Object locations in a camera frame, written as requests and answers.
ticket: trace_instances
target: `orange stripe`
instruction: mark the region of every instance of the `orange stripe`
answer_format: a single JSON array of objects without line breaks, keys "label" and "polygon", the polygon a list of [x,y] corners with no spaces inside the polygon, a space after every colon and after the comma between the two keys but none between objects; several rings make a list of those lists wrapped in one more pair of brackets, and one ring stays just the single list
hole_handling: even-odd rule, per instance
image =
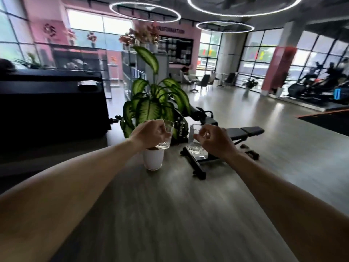
[{"label": "orange stripe", "polygon": [[336,110],[336,111],[327,111],[327,112],[315,113],[315,114],[312,114],[312,115],[299,116],[297,118],[303,118],[303,117],[309,117],[309,116],[321,115],[321,114],[336,113],[336,112],[342,112],[342,111],[349,111],[349,109],[341,109],[341,110]]}]

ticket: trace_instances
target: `circular pendant light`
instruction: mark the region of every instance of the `circular pendant light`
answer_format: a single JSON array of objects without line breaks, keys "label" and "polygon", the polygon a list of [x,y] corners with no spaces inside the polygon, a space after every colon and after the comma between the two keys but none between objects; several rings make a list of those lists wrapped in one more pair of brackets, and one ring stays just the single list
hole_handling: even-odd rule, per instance
[{"label": "circular pendant light", "polygon": [[168,8],[168,7],[165,7],[165,6],[161,6],[161,5],[158,5],[158,4],[152,4],[152,3],[141,3],[141,2],[117,2],[117,3],[112,3],[109,5],[109,8],[110,10],[112,10],[114,13],[120,15],[120,16],[123,16],[123,17],[127,17],[127,18],[130,18],[130,19],[135,19],[135,20],[140,20],[140,21],[146,21],[146,22],[154,22],[154,20],[150,20],[150,19],[142,19],[142,18],[137,18],[137,17],[134,17],[134,16],[128,16],[128,15],[124,15],[122,13],[119,13],[118,11],[115,11],[114,10],[114,7],[115,6],[118,6],[118,5],[123,5],[123,4],[140,4],[140,5],[147,5],[147,6],[151,6],[151,7],[155,7],[155,8],[161,8],[161,9],[164,9],[166,11],[169,11],[169,12],[172,12],[174,13],[177,18],[176,19],[173,19],[173,20],[169,20],[169,21],[157,21],[158,23],[172,23],[172,22],[176,22],[176,21],[179,21],[181,19],[181,16],[180,16],[180,13],[178,13],[177,11],[171,9],[171,8]]},{"label": "circular pendant light", "polygon": [[272,12],[267,12],[267,13],[256,13],[256,14],[246,14],[246,15],[231,15],[231,14],[223,14],[223,13],[214,13],[214,12],[210,12],[210,11],[207,11],[207,10],[204,10],[204,9],[201,9],[199,7],[197,7],[195,4],[193,4],[192,0],[187,0],[188,1],[188,4],[200,11],[200,12],[203,12],[203,13],[209,13],[210,15],[216,15],[216,16],[231,16],[231,17],[252,17],[252,16],[265,16],[265,15],[271,15],[273,13],[279,13],[279,12],[282,12],[282,11],[285,11],[287,9],[290,9],[294,6],[296,6],[297,4],[299,4],[302,0],[295,0],[294,3],[290,4],[289,6],[286,6],[285,8],[282,8],[282,9],[279,9],[279,10],[276,10],[276,11],[272,11]]},{"label": "circular pendant light", "polygon": [[[248,30],[243,30],[243,31],[218,31],[218,30],[212,30],[212,29],[204,29],[202,27],[200,27],[200,25],[203,25],[203,24],[214,24],[214,23],[229,23],[229,25],[242,25],[242,26],[246,26],[246,27],[249,27],[250,29]],[[201,29],[201,30],[205,30],[205,31],[212,31],[212,32],[216,32],[216,33],[233,33],[233,34],[237,34],[237,33],[247,33],[247,32],[251,32],[254,30],[254,26],[251,26],[251,25],[248,25],[248,24],[245,24],[245,23],[241,23],[241,22],[234,22],[234,21],[205,21],[205,22],[199,22],[196,24],[196,27],[198,29]]]}]

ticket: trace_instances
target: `concrete pillar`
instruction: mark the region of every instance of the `concrete pillar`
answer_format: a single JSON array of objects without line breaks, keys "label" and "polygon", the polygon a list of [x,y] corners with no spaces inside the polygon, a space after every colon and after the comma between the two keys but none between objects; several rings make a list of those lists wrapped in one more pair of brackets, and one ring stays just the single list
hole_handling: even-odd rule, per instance
[{"label": "concrete pillar", "polygon": [[279,45],[275,48],[267,74],[262,86],[262,95],[268,95],[278,87],[282,87],[285,75],[297,52],[297,44],[303,33],[305,24],[292,21],[285,24]]},{"label": "concrete pillar", "polygon": [[238,71],[245,40],[246,33],[222,34],[216,66],[217,78],[222,78],[219,73],[235,73]]}]

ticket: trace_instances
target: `hand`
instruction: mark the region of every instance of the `hand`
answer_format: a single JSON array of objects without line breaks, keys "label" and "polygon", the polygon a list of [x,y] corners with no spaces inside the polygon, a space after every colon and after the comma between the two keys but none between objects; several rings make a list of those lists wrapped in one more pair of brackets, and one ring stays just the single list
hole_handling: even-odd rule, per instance
[{"label": "hand", "polygon": [[207,152],[224,160],[238,153],[226,129],[218,126],[203,125],[199,134],[194,134],[194,139],[199,141]]},{"label": "hand", "polygon": [[139,124],[131,133],[131,139],[137,143],[140,150],[153,148],[171,136],[166,132],[162,119],[148,120]]}]

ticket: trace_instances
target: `forearm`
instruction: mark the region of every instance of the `forearm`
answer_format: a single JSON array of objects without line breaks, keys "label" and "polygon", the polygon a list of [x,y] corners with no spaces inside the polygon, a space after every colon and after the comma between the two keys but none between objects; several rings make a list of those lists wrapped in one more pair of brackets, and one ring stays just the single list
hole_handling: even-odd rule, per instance
[{"label": "forearm", "polygon": [[1,195],[0,260],[47,261],[138,150],[128,139],[60,163]]},{"label": "forearm", "polygon": [[300,262],[347,261],[347,216],[268,172],[245,154],[232,154],[226,161],[247,185]]}]

